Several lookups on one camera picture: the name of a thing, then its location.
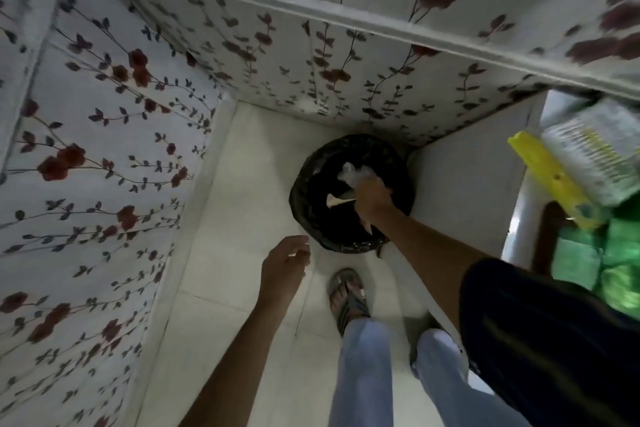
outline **trash can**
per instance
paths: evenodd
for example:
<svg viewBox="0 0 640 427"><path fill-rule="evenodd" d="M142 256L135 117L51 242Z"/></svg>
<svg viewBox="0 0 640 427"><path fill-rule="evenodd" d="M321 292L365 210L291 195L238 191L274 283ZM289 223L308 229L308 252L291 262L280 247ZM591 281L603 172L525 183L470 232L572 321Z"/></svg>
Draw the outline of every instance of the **trash can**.
<svg viewBox="0 0 640 427"><path fill-rule="evenodd" d="M291 188L289 204L295 220L327 250L365 253L384 245L388 238L375 227L370 235L353 203L326 206L327 194L341 196L351 189L337 178L345 162L356 168L368 165L393 190L397 208L405 214L411 211L415 194L404 161L384 140L367 134L332 140L310 155Z"/></svg>

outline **pant leg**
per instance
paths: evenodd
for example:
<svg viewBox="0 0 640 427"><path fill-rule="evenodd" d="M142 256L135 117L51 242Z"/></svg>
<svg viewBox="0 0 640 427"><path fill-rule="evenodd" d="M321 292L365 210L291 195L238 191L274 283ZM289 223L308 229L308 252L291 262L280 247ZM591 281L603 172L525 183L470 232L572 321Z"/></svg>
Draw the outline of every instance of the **pant leg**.
<svg viewBox="0 0 640 427"><path fill-rule="evenodd" d="M393 427L391 353L387 327L353 319L344 332L330 427Z"/></svg>
<svg viewBox="0 0 640 427"><path fill-rule="evenodd" d="M462 354L443 330L422 333L414 368L445 427L529 427L527 420L499 397L467 384Z"/></svg>

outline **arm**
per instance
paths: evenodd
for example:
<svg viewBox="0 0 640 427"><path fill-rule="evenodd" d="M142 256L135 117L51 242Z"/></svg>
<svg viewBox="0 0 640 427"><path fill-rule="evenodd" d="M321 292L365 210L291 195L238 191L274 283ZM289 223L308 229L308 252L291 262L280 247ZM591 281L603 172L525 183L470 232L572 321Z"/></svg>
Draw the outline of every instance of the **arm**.
<svg viewBox="0 0 640 427"><path fill-rule="evenodd" d="M244 427L249 422L273 336L309 263L307 241L306 236L286 237L262 262L255 308L180 427Z"/></svg>
<svg viewBox="0 0 640 427"><path fill-rule="evenodd" d="M379 229L409 261L458 331L460 284L467 269L487 255L430 229L397 209L378 178L356 189L358 215Z"/></svg>

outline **forearm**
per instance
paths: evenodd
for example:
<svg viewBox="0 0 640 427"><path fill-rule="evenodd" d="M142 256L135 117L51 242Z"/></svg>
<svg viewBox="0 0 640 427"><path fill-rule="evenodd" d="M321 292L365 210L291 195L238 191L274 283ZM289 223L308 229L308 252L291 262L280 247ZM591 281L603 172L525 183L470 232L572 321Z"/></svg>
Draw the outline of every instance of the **forearm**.
<svg viewBox="0 0 640 427"><path fill-rule="evenodd" d="M256 305L180 427L244 427L249 422L269 348L284 316L281 309Z"/></svg>
<svg viewBox="0 0 640 427"><path fill-rule="evenodd" d="M447 237L388 206L373 225L397 246L440 308L460 330L458 301L467 269L486 257L473 247Z"/></svg>

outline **sandal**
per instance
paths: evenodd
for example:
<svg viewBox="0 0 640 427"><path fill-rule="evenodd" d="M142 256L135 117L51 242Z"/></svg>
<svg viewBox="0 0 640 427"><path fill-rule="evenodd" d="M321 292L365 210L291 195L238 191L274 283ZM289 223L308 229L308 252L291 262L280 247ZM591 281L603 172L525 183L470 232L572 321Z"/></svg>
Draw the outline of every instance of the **sandal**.
<svg viewBox="0 0 640 427"><path fill-rule="evenodd" d="M356 291L352 291L347 283L356 285ZM340 336L344 336L344 331L347 328L351 319L354 319L353 312L357 311L360 314L358 318L370 318L369 308L367 307L367 301L365 299L364 286L360 276L354 269L342 269L337 272L329 281L327 292L329 294L329 300L331 301L333 295L342 287L344 293L346 293L346 299L342 306L333 311L333 317L340 331Z"/></svg>

